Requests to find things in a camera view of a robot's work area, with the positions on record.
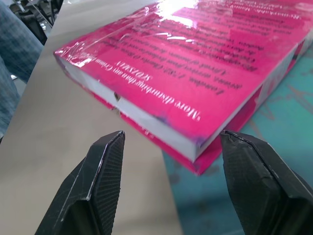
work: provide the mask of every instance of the turquoise surface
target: turquoise surface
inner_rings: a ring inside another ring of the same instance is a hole
[[[269,142],[313,187],[313,47],[241,130]],[[185,235],[244,235],[220,156],[200,177],[163,153]]]

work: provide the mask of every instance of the pink book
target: pink book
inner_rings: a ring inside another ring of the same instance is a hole
[[[221,153],[312,42],[310,3],[166,0],[82,36],[66,74],[191,171]]]

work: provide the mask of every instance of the book cover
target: book cover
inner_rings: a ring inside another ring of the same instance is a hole
[[[311,5],[303,4],[160,1],[64,45],[55,56],[98,100],[202,173],[221,152],[218,134],[239,130],[312,42]],[[102,95],[100,86],[114,97]],[[133,118],[130,103],[149,119]],[[149,129],[151,117],[174,135],[157,136]],[[196,146],[194,157],[184,156],[178,135]]]

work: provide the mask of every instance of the jeans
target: jeans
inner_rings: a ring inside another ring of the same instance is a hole
[[[0,137],[4,135],[20,96],[11,79],[28,82],[43,45],[0,0]]]

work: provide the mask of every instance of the plastic wrap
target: plastic wrap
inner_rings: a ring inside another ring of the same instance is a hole
[[[309,1],[166,0],[55,56],[69,77],[201,174],[221,152],[218,134],[242,128],[309,47],[312,26]]]

